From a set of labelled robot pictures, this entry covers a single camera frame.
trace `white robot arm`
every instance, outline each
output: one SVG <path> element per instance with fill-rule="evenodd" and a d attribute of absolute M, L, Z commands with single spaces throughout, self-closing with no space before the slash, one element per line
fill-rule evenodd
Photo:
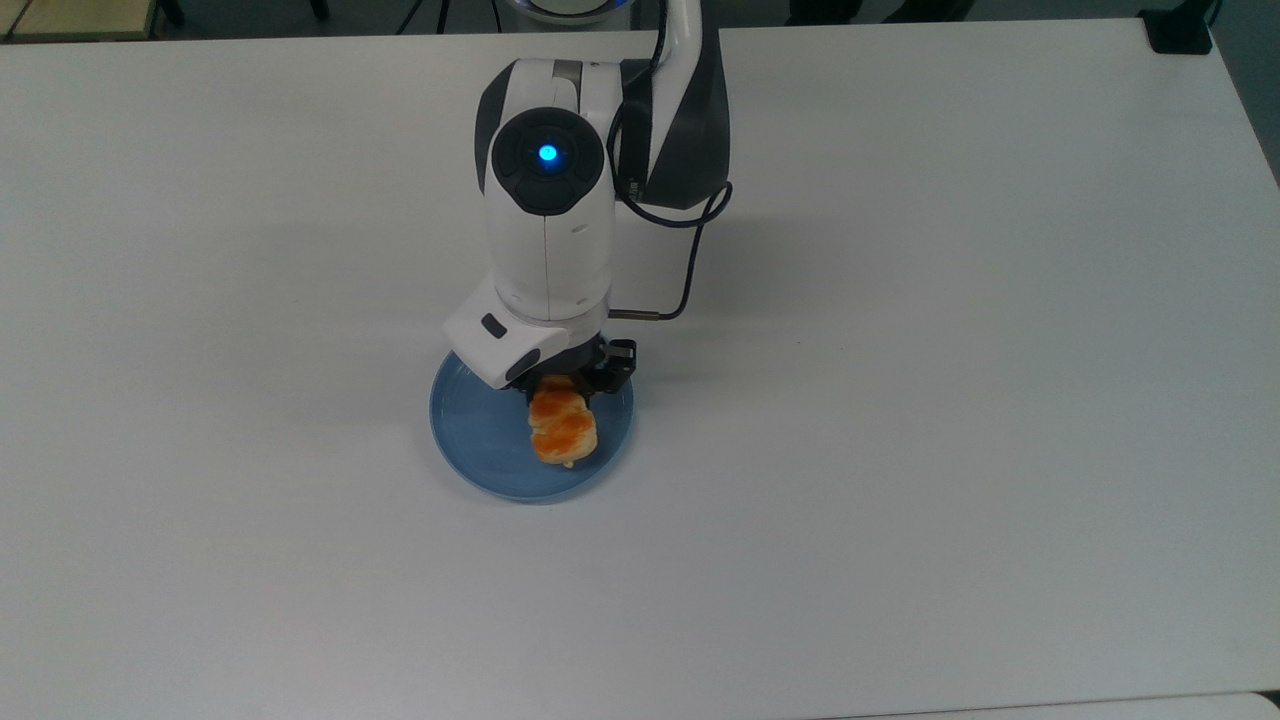
<path fill-rule="evenodd" d="M 444 332 L 490 387 L 527 391 L 543 374 L 567 374 L 586 395 L 614 392 L 634 370 L 635 343 L 599 334 L 616 200 L 685 209 L 723 190 L 728 174 L 707 1 L 672 3 L 653 59 L 522 59 L 481 96 L 476 173 L 493 269 Z M 672 44 L 659 60 L 663 36 Z"/>

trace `bread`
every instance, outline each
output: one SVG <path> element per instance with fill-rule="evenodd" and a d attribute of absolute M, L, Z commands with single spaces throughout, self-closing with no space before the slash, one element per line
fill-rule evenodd
<path fill-rule="evenodd" d="M 534 454 L 543 462 L 572 468 L 595 450 L 595 415 L 566 375 L 544 375 L 529 404 Z"/>

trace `wire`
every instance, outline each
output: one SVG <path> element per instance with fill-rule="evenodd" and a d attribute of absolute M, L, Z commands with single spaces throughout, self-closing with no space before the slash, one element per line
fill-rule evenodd
<path fill-rule="evenodd" d="M 658 68 L 658 60 L 662 59 L 663 44 L 667 36 L 667 0 L 659 0 L 658 3 L 658 40 L 653 47 L 653 58 L 649 60 L 649 72 L 653 73 Z M 685 268 L 685 287 L 680 293 L 680 305 L 676 306 L 671 313 L 659 313 L 657 310 L 623 310 L 613 309 L 609 310 L 609 318 L 616 320 L 675 320 L 685 313 L 685 307 L 689 305 L 689 291 L 694 286 L 694 268 L 698 265 L 698 247 L 703 241 L 703 229 L 707 224 L 714 220 L 724 211 L 728 206 L 728 201 L 733 197 L 733 183 L 724 181 L 724 187 L 712 193 L 707 199 L 707 205 L 703 206 L 703 214 L 692 220 L 672 220 L 671 218 L 663 218 L 660 215 L 654 215 L 653 213 L 640 208 L 627 188 L 622 187 L 622 178 L 618 177 L 617 161 L 613 159 L 614 145 L 618 138 L 618 129 L 622 127 L 622 111 L 625 105 L 620 105 L 618 110 L 613 114 L 613 122 L 609 123 L 609 135 L 604 141 L 604 154 L 609 159 L 609 176 L 613 177 L 613 192 L 618 196 L 632 213 L 649 220 L 650 223 L 662 225 L 664 228 L 695 228 L 694 241 L 689 245 L 689 264 Z"/>
<path fill-rule="evenodd" d="M 628 209 L 631 209 L 631 211 L 635 213 L 636 215 L 640 215 L 645 220 L 649 220 L 650 223 L 662 225 L 664 228 L 677 228 L 677 229 L 700 228 L 707 223 L 718 218 L 721 213 L 724 211 L 724 208 L 728 205 L 730 199 L 733 197 L 733 183 L 728 181 L 724 181 L 724 187 L 717 192 L 717 195 L 719 195 L 719 192 L 724 193 L 724 196 L 719 201 L 719 205 L 717 205 L 714 210 L 710 210 L 709 214 L 703 213 L 701 218 L 695 218 L 692 220 L 672 220 L 671 218 L 654 215 L 653 213 L 637 205 L 636 201 L 631 199 L 631 195 L 627 192 L 627 188 L 622 186 L 622 178 L 618 177 L 617 161 L 613 159 L 613 145 L 618 137 L 618 128 L 621 127 L 623 106 L 625 105 L 620 105 L 618 111 L 613 114 L 613 123 L 609 124 L 609 135 L 608 138 L 604 141 L 604 155 L 609 159 L 609 174 L 613 177 L 613 191 L 614 193 L 617 193 L 618 200 L 621 200 L 622 204 L 626 205 Z"/>
<path fill-rule="evenodd" d="M 653 58 L 649 59 L 649 72 L 658 69 L 662 50 L 667 44 L 667 0 L 658 0 L 658 41 L 653 45 Z"/>
<path fill-rule="evenodd" d="M 724 183 L 726 190 L 732 186 Z M 694 266 L 698 264 L 698 246 L 703 241 L 703 229 L 710 219 L 707 217 L 712 210 L 712 205 L 716 202 L 716 195 L 707 199 L 707 205 L 703 206 L 703 222 L 694 231 L 694 242 L 689 246 L 689 266 L 685 269 L 685 290 L 680 293 L 680 305 L 676 306 L 671 313 L 657 313 L 654 310 L 609 310 L 609 318 L 617 320 L 675 320 L 684 311 L 685 306 L 689 305 L 689 290 L 694 286 Z"/>

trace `white table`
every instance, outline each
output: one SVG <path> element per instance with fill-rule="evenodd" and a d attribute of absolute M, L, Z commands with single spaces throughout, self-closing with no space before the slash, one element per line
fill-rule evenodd
<path fill-rule="evenodd" d="M 426 407 L 476 99 L 652 35 L 0 47 L 0 715 L 808 719 L 1280 687 L 1280 193 L 1137 20 L 723 33 L 630 446 Z M 686 233 L 627 222 L 616 299 Z"/>

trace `black bracket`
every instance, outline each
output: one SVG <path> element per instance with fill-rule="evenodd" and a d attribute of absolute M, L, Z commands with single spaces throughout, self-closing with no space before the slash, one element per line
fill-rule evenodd
<path fill-rule="evenodd" d="M 511 387 L 532 401 L 538 382 L 543 375 L 568 375 L 588 404 L 596 393 L 613 395 L 627 384 L 636 372 L 636 341 L 611 340 L 595 336 L 590 342 L 564 351 L 524 373 Z"/>
<path fill-rule="evenodd" d="M 1208 55 L 1213 40 L 1204 13 L 1215 0 L 1187 0 L 1172 10 L 1140 10 L 1151 49 L 1161 55 Z"/>

